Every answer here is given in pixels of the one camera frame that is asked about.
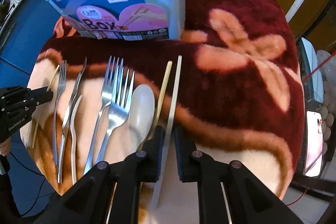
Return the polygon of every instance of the fleece blanket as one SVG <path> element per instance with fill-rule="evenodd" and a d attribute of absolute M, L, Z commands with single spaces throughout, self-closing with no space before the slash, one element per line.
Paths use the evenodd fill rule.
<path fill-rule="evenodd" d="M 136 71 L 135 85 L 149 85 L 158 98 L 166 64 L 182 55 L 182 69 L 175 121 L 199 150 L 215 160 L 240 160 L 275 195 L 282 198 L 300 155 L 304 127 L 303 89 L 295 43 L 283 11 L 275 0 L 186 0 L 186 19 L 179 41 L 96 40 L 81 37 L 63 18 L 41 49 L 29 88 L 48 85 L 54 70 L 67 60 L 67 84 L 57 109 L 57 143 L 74 86 L 87 68 L 79 94 L 77 178 L 81 178 L 101 106 L 101 87 L 109 56 L 124 58 L 124 66 Z M 161 119 L 168 116 L 174 67 Z M 52 85 L 56 93 L 58 75 Z M 59 194 L 71 185 L 71 134 L 65 148 L 63 183 L 57 184 L 53 164 L 52 124 L 54 100 L 38 107 L 41 114 L 35 148 L 30 147 L 29 124 L 21 137 L 29 154 Z M 100 122 L 94 150 L 97 157 L 107 128 L 107 113 Z M 110 138 L 105 160 L 113 163 L 134 152 L 127 122 Z M 144 186 L 140 221 L 153 217 L 158 223 L 198 223 L 197 186 L 182 184 L 177 176 L 173 144 L 168 155 L 159 208 L 147 212 L 151 186 Z"/>

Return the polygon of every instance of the metal fork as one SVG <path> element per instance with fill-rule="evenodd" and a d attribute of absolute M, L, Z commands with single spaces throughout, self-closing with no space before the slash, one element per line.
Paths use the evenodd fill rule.
<path fill-rule="evenodd" d="M 79 87 L 79 84 L 80 84 L 80 81 L 82 79 L 85 69 L 86 69 L 86 56 L 84 59 L 83 68 L 77 76 L 75 86 L 73 87 L 73 90 L 71 93 L 68 107 L 64 114 L 64 119 L 63 119 L 63 124 L 62 124 L 61 143 L 60 143 L 59 156 L 58 156 L 58 174 L 57 174 L 58 183 L 62 183 L 62 167 L 63 167 L 64 148 L 65 148 L 65 143 L 67 141 L 68 130 L 69 130 L 70 120 L 71 120 L 71 113 L 74 108 L 75 99 L 76 99 L 76 95 L 78 92 L 78 87 Z"/>
<path fill-rule="evenodd" d="M 95 140 L 97 136 L 97 131 L 98 131 L 98 126 L 100 122 L 101 115 L 103 114 L 104 109 L 111 104 L 111 99 L 112 99 L 112 91 L 113 91 L 113 86 L 112 86 L 112 75 L 113 75 L 113 67 L 114 67 L 114 62 L 115 62 L 115 57 L 113 57 L 113 64 L 111 68 L 111 59 L 112 56 L 109 58 L 109 62 L 107 64 L 107 68 L 105 71 L 105 77 L 104 77 L 104 83 L 103 87 L 101 90 L 101 108 L 98 113 L 96 125 L 93 130 L 93 136 L 90 144 L 90 149 L 89 149 L 89 154 L 87 156 L 86 160 L 86 165 L 84 169 L 84 175 L 92 168 L 92 162 L 93 162 L 93 149 L 95 146 Z"/>
<path fill-rule="evenodd" d="M 56 112 L 57 112 L 58 99 L 60 98 L 63 91 L 65 90 L 66 81 L 67 81 L 67 61 L 63 60 L 59 66 L 59 77 L 58 77 L 58 86 L 57 86 L 56 101 L 55 101 L 54 121 L 53 121 L 52 152 L 53 152 L 55 165 L 57 165 Z"/>
<path fill-rule="evenodd" d="M 118 76 L 118 80 L 117 80 L 116 75 L 118 75 L 118 73 L 116 73 L 113 79 L 113 93 L 112 93 L 112 99 L 111 99 L 111 104 L 109 107 L 109 115 L 108 115 L 109 116 L 109 127 L 106 130 L 96 163 L 104 160 L 107 143 L 109 141 L 110 136 L 112 135 L 112 131 L 115 128 L 121 126 L 126 121 L 128 117 L 128 113 L 129 113 L 129 108 L 131 105 L 133 84 L 134 84 L 134 71 L 133 71 L 130 84 L 127 88 L 129 69 L 127 70 L 123 92 L 122 92 L 122 85 L 123 85 L 122 77 L 123 77 L 124 68 L 122 67 L 122 65 L 117 67 L 117 71 L 119 72 L 121 71 L 121 76 L 120 77 Z"/>

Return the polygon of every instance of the screw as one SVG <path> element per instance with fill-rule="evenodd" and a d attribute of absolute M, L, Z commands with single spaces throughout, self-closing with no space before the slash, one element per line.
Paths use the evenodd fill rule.
<path fill-rule="evenodd" d="M 242 166 L 242 163 L 239 160 L 233 160 L 231 165 L 233 168 L 239 169 Z"/>
<path fill-rule="evenodd" d="M 137 151 L 136 156 L 139 158 L 143 158 L 146 154 L 147 154 L 146 151 L 139 150 Z"/>
<path fill-rule="evenodd" d="M 105 169 L 107 167 L 107 165 L 108 165 L 107 162 L 100 161 L 100 162 L 97 163 L 97 168 L 102 170 L 102 169 Z"/>
<path fill-rule="evenodd" d="M 203 153 L 199 150 L 195 150 L 191 153 L 191 155 L 195 158 L 200 158 L 200 157 L 202 157 Z"/>

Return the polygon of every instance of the maroon fabric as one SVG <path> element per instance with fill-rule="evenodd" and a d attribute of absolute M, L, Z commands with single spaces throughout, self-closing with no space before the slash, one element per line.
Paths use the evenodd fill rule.
<path fill-rule="evenodd" d="M 136 70 L 138 84 L 159 89 L 167 62 L 182 55 L 176 120 L 204 145 L 273 153 L 283 191 L 300 155 L 305 113 L 295 42 L 278 3 L 186 0 L 181 40 L 98 41 L 79 36 L 60 18 L 37 62 L 67 60 L 67 78 L 74 79 L 75 65 L 87 56 L 85 77 L 95 78 L 104 75 L 101 65 L 110 55 L 118 56 Z M 171 77 L 168 95 L 172 87 Z"/>

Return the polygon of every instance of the white plastic fork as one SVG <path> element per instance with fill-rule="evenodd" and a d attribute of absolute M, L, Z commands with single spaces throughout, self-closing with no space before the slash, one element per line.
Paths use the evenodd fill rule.
<path fill-rule="evenodd" d="M 110 56 L 110 58 L 109 58 L 109 62 L 107 64 L 107 68 L 106 68 L 106 71 L 105 71 L 104 83 L 103 83 L 103 87 L 101 89 L 101 108 L 99 110 L 96 125 L 95 125 L 94 130 L 93 130 L 93 136 L 92 136 L 92 140 L 91 140 L 91 144 L 90 144 L 89 154 L 88 154 L 87 160 L 86 160 L 84 175 L 92 168 L 93 149 L 95 147 L 95 140 L 96 140 L 96 136 L 97 136 L 97 131 L 98 131 L 98 126 L 99 126 L 101 115 L 103 114 L 104 109 L 111 104 L 112 91 L 113 91 L 112 75 L 113 75 L 113 67 L 114 67 L 115 57 L 113 58 L 112 68 L 111 68 L 111 59 L 112 59 L 112 56 Z"/>
<path fill-rule="evenodd" d="M 116 73 L 113 79 L 113 93 L 112 93 L 111 105 L 109 107 L 109 115 L 108 115 L 109 116 L 109 127 L 106 130 L 96 163 L 104 160 L 104 155 L 105 155 L 107 144 L 109 142 L 109 138 L 112 135 L 113 130 L 123 125 L 123 123 L 127 120 L 129 109 L 131 106 L 131 99 L 132 99 L 132 94 L 133 94 L 133 84 L 134 84 L 134 71 L 132 74 L 130 84 L 127 88 L 129 69 L 127 70 L 123 92 L 122 92 L 122 77 L 123 77 L 124 68 L 122 67 L 122 65 L 117 67 L 117 71 L 119 71 L 120 73 Z"/>

